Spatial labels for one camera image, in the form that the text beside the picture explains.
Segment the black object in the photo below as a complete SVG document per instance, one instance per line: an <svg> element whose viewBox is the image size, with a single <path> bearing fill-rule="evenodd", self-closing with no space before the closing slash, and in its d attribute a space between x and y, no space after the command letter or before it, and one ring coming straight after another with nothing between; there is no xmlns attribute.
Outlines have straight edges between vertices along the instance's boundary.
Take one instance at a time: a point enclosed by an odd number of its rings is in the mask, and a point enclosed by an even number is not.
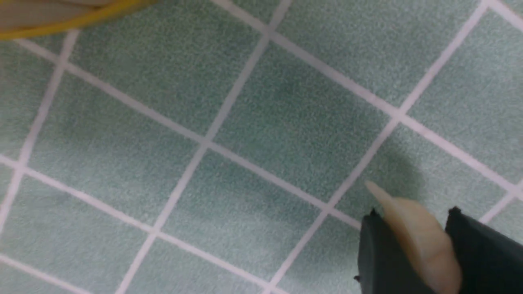
<svg viewBox="0 0 523 294"><path fill-rule="evenodd" d="M523 246L464 215L449 211L445 231L463 272L460 294L523 294Z"/></svg>
<svg viewBox="0 0 523 294"><path fill-rule="evenodd" d="M412 269L389 225L374 210L361 224L358 270L363 294L435 294Z"/></svg>
<svg viewBox="0 0 523 294"><path fill-rule="evenodd" d="M523 294L523 246L456 207L449 210L445 231L463 272L460 294ZM374 210L361 224L358 270L362 294L435 294Z"/></svg>

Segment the floor tile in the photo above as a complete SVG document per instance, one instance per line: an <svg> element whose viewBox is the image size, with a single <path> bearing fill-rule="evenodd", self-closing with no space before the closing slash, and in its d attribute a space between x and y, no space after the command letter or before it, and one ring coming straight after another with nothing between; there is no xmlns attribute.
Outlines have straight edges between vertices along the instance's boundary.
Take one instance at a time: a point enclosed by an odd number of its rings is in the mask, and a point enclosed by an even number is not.
<svg viewBox="0 0 523 294"><path fill-rule="evenodd" d="M113 293L146 234L25 178L9 213L0 252L95 293Z"/></svg>
<svg viewBox="0 0 523 294"><path fill-rule="evenodd" d="M360 293L359 232L328 217L289 268L278 287L290 294Z"/></svg>
<svg viewBox="0 0 523 294"><path fill-rule="evenodd" d="M156 240L128 294L257 294L260 288L163 240Z"/></svg>
<svg viewBox="0 0 523 294"><path fill-rule="evenodd" d="M450 208L458 206L478 219L505 194L495 183L404 126L394 130L336 208L357 220L373 207L381 208L364 186L366 180L394 197L420 202L443 225Z"/></svg>
<svg viewBox="0 0 523 294"><path fill-rule="evenodd" d="M46 48L54 54L60 54L62 52L62 46L66 33L56 33L53 35L39 36L30 38L30 41Z"/></svg>
<svg viewBox="0 0 523 294"><path fill-rule="evenodd" d="M488 225L501 234L523 244L523 201L515 199Z"/></svg>
<svg viewBox="0 0 523 294"><path fill-rule="evenodd" d="M328 201L388 119L271 44L216 141Z"/></svg>
<svg viewBox="0 0 523 294"><path fill-rule="evenodd" d="M208 153L164 231L270 280L319 210L216 153Z"/></svg>
<svg viewBox="0 0 523 294"><path fill-rule="evenodd" d="M521 0L504 0L508 6L514 10L516 13L519 13L523 16L523 1Z"/></svg>
<svg viewBox="0 0 523 294"><path fill-rule="evenodd" d="M17 160L53 64L13 42L0 42L0 153Z"/></svg>
<svg viewBox="0 0 523 294"><path fill-rule="evenodd" d="M0 203L4 200L12 176L13 170L10 167L0 164Z"/></svg>
<svg viewBox="0 0 523 294"><path fill-rule="evenodd" d="M153 224L196 144L66 74L29 166Z"/></svg>
<svg viewBox="0 0 523 294"><path fill-rule="evenodd" d="M280 4L280 0L233 0L233 2L266 24L269 24L272 13Z"/></svg>
<svg viewBox="0 0 523 294"><path fill-rule="evenodd" d="M399 106L475 7L475 0L303 0L278 31Z"/></svg>
<svg viewBox="0 0 523 294"><path fill-rule="evenodd" d="M161 1L86 29L71 60L205 134L259 37L208 0Z"/></svg>
<svg viewBox="0 0 523 294"><path fill-rule="evenodd" d="M514 183L523 176L520 48L523 33L489 12L410 112Z"/></svg>
<svg viewBox="0 0 523 294"><path fill-rule="evenodd" d="M30 275L0 263L0 293L9 294L71 294Z"/></svg>

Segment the yellow object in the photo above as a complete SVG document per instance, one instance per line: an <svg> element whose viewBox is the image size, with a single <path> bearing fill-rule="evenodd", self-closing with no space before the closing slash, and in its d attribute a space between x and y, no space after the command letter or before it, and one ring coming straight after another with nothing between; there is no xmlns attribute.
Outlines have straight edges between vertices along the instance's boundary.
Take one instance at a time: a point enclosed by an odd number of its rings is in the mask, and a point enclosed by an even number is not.
<svg viewBox="0 0 523 294"><path fill-rule="evenodd" d="M0 40L85 27L153 2L155 0L0 0Z"/></svg>

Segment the yellow rim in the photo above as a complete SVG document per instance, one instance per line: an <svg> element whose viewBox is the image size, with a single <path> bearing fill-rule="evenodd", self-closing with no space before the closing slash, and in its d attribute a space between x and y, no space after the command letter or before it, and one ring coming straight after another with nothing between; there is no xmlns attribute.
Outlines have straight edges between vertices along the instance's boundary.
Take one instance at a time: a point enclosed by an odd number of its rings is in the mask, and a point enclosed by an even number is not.
<svg viewBox="0 0 523 294"><path fill-rule="evenodd" d="M8 32L0 32L0 40L29 38L41 35L49 35L65 31L72 28L85 27L108 18L127 13L131 10L141 8L155 2L154 0L120 0L113 4L101 7L100 9L78 16L68 21L57 22L56 24L45 25L43 27L20 29Z"/></svg>

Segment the green tile floor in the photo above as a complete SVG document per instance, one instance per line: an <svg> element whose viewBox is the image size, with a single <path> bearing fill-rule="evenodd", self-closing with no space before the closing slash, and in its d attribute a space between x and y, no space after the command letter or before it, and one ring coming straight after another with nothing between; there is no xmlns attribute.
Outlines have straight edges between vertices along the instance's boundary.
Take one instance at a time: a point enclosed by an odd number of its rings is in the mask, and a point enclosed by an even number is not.
<svg viewBox="0 0 523 294"><path fill-rule="evenodd" d="M367 179L523 242L522 7L162 0L0 42L0 293L358 294Z"/></svg>

